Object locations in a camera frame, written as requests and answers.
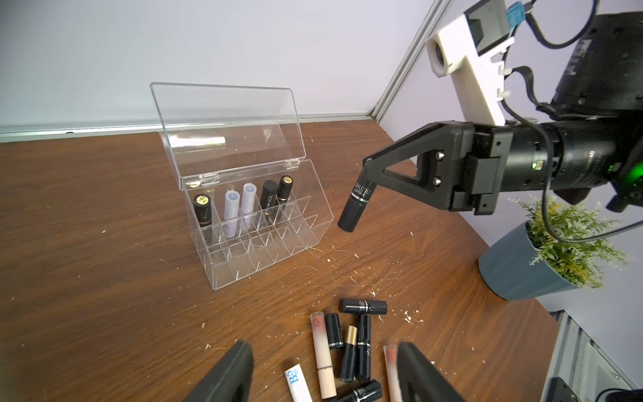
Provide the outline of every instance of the blue plant pot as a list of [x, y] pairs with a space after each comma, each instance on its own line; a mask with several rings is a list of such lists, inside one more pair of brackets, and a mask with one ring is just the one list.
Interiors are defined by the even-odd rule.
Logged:
[[527, 222], [518, 225], [478, 259], [482, 278], [498, 296], [524, 300], [578, 286], [563, 278], [545, 261], [530, 265], [538, 252], [527, 235]]

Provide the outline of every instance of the box hinge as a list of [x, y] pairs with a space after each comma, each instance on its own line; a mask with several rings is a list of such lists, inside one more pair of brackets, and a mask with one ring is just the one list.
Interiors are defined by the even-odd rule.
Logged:
[[187, 184], [190, 188], [212, 186], [219, 184], [219, 173], [210, 172], [210, 173], [201, 173], [196, 176], [192, 176], [190, 181], [187, 181]]
[[285, 162], [285, 168], [288, 170], [297, 169], [299, 167], [299, 159], [288, 159]]

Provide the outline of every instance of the blue connector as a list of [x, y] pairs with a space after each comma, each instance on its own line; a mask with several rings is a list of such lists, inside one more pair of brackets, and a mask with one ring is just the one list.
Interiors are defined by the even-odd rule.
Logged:
[[514, 29], [525, 20], [525, 7], [519, 1], [510, 5], [507, 9], [507, 20], [509, 20], [509, 29]]

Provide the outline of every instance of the table surface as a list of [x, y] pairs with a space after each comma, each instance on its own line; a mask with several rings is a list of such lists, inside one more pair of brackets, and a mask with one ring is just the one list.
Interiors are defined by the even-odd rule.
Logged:
[[318, 401], [309, 315], [353, 297], [389, 305], [372, 333], [384, 400], [382, 347], [406, 341], [467, 401], [538, 401], [550, 315], [489, 290], [476, 262], [487, 246], [459, 214], [378, 188], [357, 230], [342, 232], [362, 157], [391, 140], [372, 120], [302, 132], [335, 222], [315, 248], [218, 291], [157, 133], [2, 144], [0, 399], [181, 401], [244, 340], [250, 400], [290, 400], [295, 362]]

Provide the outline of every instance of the pink lip gloss tube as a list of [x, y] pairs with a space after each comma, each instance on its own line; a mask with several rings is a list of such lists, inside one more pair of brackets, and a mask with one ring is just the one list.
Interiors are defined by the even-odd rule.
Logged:
[[391, 402], [402, 402], [402, 390], [397, 377], [397, 346], [384, 346], [384, 357], [386, 358], [386, 377], [388, 377], [388, 395]]
[[335, 389], [335, 375], [332, 372], [331, 350], [328, 346], [328, 335], [324, 324], [323, 312], [311, 314], [312, 340], [315, 345], [315, 359], [317, 360], [317, 375], [320, 379], [321, 398], [327, 399], [337, 396]]

